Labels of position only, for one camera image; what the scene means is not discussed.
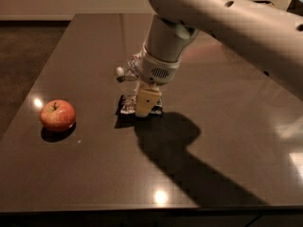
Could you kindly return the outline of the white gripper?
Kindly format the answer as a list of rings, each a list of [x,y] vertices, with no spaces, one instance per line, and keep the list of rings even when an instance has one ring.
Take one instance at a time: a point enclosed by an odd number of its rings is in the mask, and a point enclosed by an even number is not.
[[[136,82],[134,89],[136,95],[135,115],[146,117],[159,101],[162,93],[153,83],[161,86],[174,79],[179,69],[181,58],[176,60],[157,59],[149,50],[146,43],[137,54],[136,69],[139,78],[148,84]]]

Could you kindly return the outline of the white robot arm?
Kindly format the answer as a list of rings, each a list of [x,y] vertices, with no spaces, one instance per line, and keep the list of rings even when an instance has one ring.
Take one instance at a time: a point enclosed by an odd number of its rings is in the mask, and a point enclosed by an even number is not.
[[[303,17],[249,0],[149,0],[155,15],[136,56],[135,114],[147,116],[159,87],[174,78],[182,54],[202,31],[303,96]]]

